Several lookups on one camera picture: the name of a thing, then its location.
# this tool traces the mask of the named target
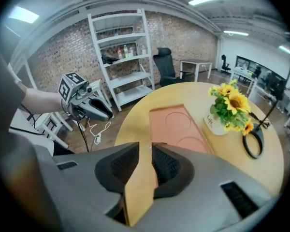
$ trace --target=circular indentation on tray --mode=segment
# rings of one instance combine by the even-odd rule
[[[169,130],[185,131],[190,128],[191,120],[184,113],[173,112],[167,115],[167,117],[165,118],[165,124]]]
[[[196,137],[184,137],[178,141],[177,146],[185,149],[192,149],[198,152],[207,153],[206,147],[203,142]]]

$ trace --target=metal shelving unit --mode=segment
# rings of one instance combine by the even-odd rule
[[[138,20],[143,21],[144,33],[134,32],[134,24]],[[153,90],[155,90],[154,74],[153,74],[153,66],[152,66],[153,59],[151,55],[150,40],[149,40],[147,21],[146,21],[144,9],[139,9],[138,13],[111,14],[111,15],[97,17],[94,19],[92,18],[91,14],[88,14],[88,22],[89,22],[92,41],[95,47],[96,55],[98,57],[98,60],[101,66],[102,73],[111,91],[111,94],[113,96],[113,99],[116,103],[118,110],[121,111],[122,105],[127,104],[133,100],[139,99],[149,94]],[[132,28],[133,33],[116,35],[116,36],[108,37],[101,40],[97,39],[97,33],[105,32],[109,30],[115,30],[115,29],[123,29],[123,28]],[[129,44],[129,43],[136,43],[136,46],[137,46],[137,40],[142,37],[146,38],[147,54],[140,55],[139,49],[138,47],[136,47],[138,55],[130,57],[130,58],[120,59],[114,62],[113,64],[103,64],[101,50],[109,48],[109,47],[113,47],[113,46]],[[149,58],[150,72],[146,72],[145,69],[143,68],[140,62],[140,59],[142,58]],[[107,68],[111,68],[112,66],[115,66],[116,64],[124,63],[126,61],[131,61],[135,59],[139,61],[139,65],[140,65],[139,72],[133,72],[131,74],[128,74],[126,76],[121,76],[113,80],[110,79],[107,73]],[[122,86],[128,83],[132,83],[138,80],[143,81],[146,78],[149,79],[152,85],[152,88],[145,86],[143,83],[140,86],[131,88],[129,90],[120,92],[118,94],[115,94],[114,92],[114,88],[117,88],[119,86]]]

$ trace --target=sunflower center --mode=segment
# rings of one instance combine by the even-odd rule
[[[231,100],[230,104],[232,105],[232,107],[235,107],[235,108],[240,106],[240,104],[236,100]]]

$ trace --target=white cable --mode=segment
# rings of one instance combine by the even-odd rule
[[[89,128],[90,128],[90,133],[91,133],[91,135],[93,135],[94,136],[94,143],[95,143],[95,145],[98,145],[100,142],[101,142],[101,133],[102,132],[104,132],[104,131],[106,131],[109,127],[110,127],[110,125],[111,125],[111,122],[109,121],[109,122],[107,122],[106,123],[106,125],[105,125],[105,127],[104,127],[104,129],[102,130],[102,131],[100,131],[97,135],[95,135],[91,130],[92,130],[92,128],[94,128],[97,124],[94,124],[93,126],[91,126],[90,124],[89,124],[89,121],[90,121],[90,119],[88,120],[88,125],[89,125]]]

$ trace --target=chair headrest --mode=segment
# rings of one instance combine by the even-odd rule
[[[158,56],[163,57],[166,55],[171,55],[171,50],[167,47],[158,47]]]

